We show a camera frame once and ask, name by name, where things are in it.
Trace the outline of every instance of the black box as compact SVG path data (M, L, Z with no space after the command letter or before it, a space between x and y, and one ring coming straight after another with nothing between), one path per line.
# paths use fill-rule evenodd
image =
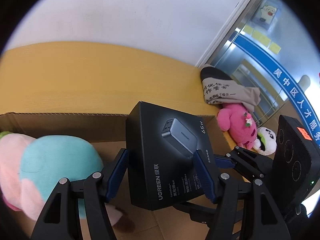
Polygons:
M157 210L203 194L193 152L213 154L201 117L139 102L126 120L131 203Z

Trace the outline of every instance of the cardboard box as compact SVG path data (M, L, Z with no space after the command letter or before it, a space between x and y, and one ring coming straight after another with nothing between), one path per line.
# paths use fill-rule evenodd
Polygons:
M199 75L199 68L177 60L110 44L48 42L12 49L0 63L0 130L35 138L78 136L110 161L126 146L126 118L142 100L201 116L214 153L224 155L233 142L217 126L218 108L204 102ZM204 195L191 202L215 207ZM127 175L111 204L136 225L132 234L115 232L117 239L194 240L208 232L173 207L153 212L132 205ZM12 215L30 236L35 223L22 212ZM89 240L85 220L81 229Z
M139 102L126 120L131 203L157 210L203 194L193 153L213 154L204 120Z

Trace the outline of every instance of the white panda plush toy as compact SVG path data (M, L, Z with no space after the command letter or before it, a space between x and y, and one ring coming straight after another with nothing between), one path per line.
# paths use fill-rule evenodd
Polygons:
M261 155L273 154L277 149L276 134L266 127L259 127L253 148Z

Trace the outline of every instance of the blue banner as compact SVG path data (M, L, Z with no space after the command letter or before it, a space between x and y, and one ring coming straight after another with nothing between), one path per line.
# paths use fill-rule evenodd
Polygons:
M320 146L320 124L309 100L286 69L267 52L243 35L238 35L234 44L258 62L287 94L293 107L312 138Z

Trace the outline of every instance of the cable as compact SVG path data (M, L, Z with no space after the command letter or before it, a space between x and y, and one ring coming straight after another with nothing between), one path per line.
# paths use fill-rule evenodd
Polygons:
M281 91L282 91L282 89L280 90L280 92L279 92L278 95L276 96L276 99L275 99L275 101L273 102L273 104L272 104L272 106L270 107L270 109L269 109L260 119L258 119L258 120L255 122L256 124L257 124L257 122L259 122L259 121L272 109L272 107L275 105L275 103L276 103L276 101L277 101L277 99L278 99Z

